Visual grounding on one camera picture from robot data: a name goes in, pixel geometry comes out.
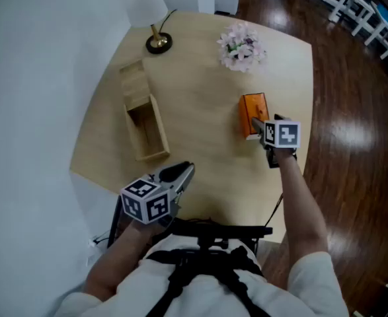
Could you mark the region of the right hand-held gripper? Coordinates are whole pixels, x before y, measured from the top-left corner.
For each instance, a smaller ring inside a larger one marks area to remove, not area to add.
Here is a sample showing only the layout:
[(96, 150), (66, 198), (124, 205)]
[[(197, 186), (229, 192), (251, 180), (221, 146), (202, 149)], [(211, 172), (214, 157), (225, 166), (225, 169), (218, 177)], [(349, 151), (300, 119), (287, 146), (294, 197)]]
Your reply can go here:
[(261, 121), (256, 117), (251, 118), (254, 130), (260, 137), (260, 143), (266, 151), (266, 158), (270, 168), (278, 168), (274, 149), (288, 149), (294, 159), (297, 159), (297, 149), (300, 148), (301, 124), (293, 122), (290, 118), (274, 114), (276, 121)]

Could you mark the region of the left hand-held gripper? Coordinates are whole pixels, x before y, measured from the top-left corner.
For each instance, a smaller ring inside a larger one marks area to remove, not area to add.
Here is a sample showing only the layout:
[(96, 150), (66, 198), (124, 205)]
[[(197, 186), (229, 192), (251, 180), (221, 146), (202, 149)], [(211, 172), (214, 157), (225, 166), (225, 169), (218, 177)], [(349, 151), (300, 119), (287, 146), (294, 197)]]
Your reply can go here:
[(194, 173), (194, 163), (184, 161), (159, 174), (144, 174), (120, 190), (124, 213), (144, 225), (169, 226), (179, 210), (179, 195)]

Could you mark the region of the orange box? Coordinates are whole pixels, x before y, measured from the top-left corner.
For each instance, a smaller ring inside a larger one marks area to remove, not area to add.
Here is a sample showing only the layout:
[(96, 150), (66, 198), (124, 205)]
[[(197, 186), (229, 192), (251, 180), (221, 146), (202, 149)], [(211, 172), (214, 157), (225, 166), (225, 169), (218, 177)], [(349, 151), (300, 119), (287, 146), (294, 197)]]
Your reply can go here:
[(239, 100), (239, 118), (243, 137), (246, 140), (259, 139), (252, 119), (258, 118), (262, 122), (270, 119), (265, 94), (242, 95)]

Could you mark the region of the person's left forearm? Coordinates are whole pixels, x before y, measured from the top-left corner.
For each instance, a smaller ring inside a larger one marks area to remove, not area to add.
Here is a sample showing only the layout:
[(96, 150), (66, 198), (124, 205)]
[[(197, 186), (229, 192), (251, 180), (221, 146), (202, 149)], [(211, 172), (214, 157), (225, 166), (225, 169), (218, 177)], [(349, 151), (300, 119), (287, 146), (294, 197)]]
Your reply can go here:
[(119, 284), (136, 268), (153, 237), (164, 231), (157, 223), (144, 225), (132, 221), (91, 268), (82, 292), (102, 302), (114, 296)]

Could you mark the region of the person's right forearm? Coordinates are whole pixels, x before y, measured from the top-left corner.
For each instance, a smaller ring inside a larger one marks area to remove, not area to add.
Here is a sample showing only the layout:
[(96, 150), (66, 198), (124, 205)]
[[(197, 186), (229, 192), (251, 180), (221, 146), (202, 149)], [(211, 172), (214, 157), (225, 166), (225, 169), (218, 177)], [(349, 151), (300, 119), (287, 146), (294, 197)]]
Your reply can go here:
[(289, 149), (276, 149), (284, 197), (290, 266), (311, 254), (328, 254), (323, 214)]

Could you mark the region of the wooden box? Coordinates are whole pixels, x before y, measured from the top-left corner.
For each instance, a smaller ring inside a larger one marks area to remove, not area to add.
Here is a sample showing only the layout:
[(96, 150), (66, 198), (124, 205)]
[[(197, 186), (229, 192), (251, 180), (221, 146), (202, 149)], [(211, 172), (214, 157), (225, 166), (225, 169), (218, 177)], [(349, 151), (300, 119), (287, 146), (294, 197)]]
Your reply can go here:
[(170, 155), (158, 103), (152, 94), (124, 99), (126, 125), (135, 159), (140, 162)]

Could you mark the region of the pale pink flower bouquet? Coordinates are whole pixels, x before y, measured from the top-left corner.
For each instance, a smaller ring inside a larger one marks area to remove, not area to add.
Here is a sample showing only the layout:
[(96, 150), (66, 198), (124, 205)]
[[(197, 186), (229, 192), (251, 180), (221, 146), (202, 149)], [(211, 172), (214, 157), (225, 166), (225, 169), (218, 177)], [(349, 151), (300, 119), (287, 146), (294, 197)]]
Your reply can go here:
[(221, 33), (217, 43), (220, 46), (220, 63), (231, 71), (246, 73), (253, 66), (261, 64), (267, 56), (258, 32), (247, 22), (238, 22)]

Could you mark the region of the wooden sliding box lid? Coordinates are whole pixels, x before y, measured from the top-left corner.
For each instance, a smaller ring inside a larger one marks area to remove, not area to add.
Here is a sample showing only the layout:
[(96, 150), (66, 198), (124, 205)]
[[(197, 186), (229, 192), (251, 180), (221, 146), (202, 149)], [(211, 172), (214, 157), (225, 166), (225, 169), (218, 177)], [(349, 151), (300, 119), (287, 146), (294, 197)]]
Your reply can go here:
[(124, 104), (128, 110), (148, 103), (150, 93), (147, 75), (141, 59), (119, 70)]

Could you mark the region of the person's white shirt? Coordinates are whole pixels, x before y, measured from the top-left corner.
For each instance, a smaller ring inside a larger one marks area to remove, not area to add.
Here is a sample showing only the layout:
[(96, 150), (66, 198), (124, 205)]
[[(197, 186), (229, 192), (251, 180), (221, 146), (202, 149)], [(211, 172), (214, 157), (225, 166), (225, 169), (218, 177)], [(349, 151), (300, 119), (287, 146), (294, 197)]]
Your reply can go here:
[[(165, 293), (174, 265), (148, 257), (119, 284), (105, 302), (75, 292), (61, 303), (54, 317), (146, 317)], [(248, 296), (270, 317), (349, 317), (331, 257), (315, 252), (296, 261), (288, 286), (281, 289), (256, 274), (238, 270)], [(199, 275), (175, 298), (165, 317), (250, 317), (241, 301), (217, 279)]]

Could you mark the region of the white shade brass table lamp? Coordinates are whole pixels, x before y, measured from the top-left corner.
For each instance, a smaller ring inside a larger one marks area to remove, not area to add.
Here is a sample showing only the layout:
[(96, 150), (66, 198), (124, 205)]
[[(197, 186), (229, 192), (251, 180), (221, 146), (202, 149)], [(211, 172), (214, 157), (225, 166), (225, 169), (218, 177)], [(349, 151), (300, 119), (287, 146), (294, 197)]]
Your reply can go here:
[(134, 28), (149, 26), (151, 28), (152, 35), (145, 43), (147, 51), (152, 54), (168, 51), (173, 44), (171, 35), (161, 33), (155, 27), (169, 11), (164, 0), (124, 0), (124, 2), (131, 26)]

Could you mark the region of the white table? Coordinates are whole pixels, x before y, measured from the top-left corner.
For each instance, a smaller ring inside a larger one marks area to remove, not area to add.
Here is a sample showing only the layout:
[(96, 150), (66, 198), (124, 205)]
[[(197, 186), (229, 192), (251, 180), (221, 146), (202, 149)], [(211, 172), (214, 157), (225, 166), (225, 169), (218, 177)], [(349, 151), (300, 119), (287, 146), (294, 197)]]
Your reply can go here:
[[(369, 38), (364, 42), (366, 46), (368, 46), (374, 39), (378, 38), (383, 30), (385, 30), (385, 33), (379, 39), (382, 44), (384, 44), (385, 38), (388, 36), (388, 10), (382, 4), (376, 5), (374, 2), (371, 2), (371, 7), (378, 18), (379, 23), (374, 28)], [(380, 59), (385, 59), (387, 56), (388, 46), (385, 52), (381, 54)]]
[(352, 35), (355, 36), (375, 13), (371, 3), (366, 0), (339, 0), (329, 15), (329, 21), (335, 22), (335, 18), (339, 12), (342, 12), (344, 15), (349, 15), (352, 5), (357, 5), (361, 8), (358, 15), (353, 17), (357, 23), (355, 29), (352, 31)]

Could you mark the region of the black chest mount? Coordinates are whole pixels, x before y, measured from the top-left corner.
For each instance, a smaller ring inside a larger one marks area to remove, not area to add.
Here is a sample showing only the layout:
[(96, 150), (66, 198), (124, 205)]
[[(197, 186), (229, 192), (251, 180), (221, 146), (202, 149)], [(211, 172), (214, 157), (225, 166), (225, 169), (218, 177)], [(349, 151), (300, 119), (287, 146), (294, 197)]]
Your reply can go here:
[(224, 250), (229, 247), (229, 240), (240, 240), (254, 255), (258, 251), (258, 241), (273, 233), (272, 227), (266, 226), (229, 226), (211, 223), (208, 221), (184, 221), (175, 219), (169, 231), (177, 236), (197, 238), (201, 250), (212, 246)]

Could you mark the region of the white wall socket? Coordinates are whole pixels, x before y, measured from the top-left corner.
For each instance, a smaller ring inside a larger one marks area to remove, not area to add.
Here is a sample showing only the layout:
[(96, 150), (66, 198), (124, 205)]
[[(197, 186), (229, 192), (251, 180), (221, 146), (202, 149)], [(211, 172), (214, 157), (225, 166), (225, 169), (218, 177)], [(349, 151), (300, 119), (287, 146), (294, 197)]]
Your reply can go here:
[(88, 241), (87, 258), (86, 258), (86, 266), (87, 267), (89, 267), (92, 264), (93, 260), (95, 259), (96, 250), (97, 250), (97, 245), (94, 242), (94, 240), (89, 240)]

